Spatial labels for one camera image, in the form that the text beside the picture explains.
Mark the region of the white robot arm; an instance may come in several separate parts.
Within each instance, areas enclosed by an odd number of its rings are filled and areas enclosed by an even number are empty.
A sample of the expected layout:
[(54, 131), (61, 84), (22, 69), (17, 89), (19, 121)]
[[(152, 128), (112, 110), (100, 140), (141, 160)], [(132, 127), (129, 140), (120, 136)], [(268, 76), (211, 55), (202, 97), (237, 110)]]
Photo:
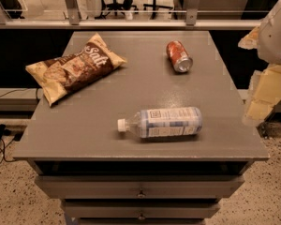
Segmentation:
[(259, 59), (268, 64), (262, 72), (253, 73), (244, 105), (243, 123), (256, 127), (265, 121), (281, 100), (281, 0), (260, 26), (239, 41), (238, 46), (256, 49)]

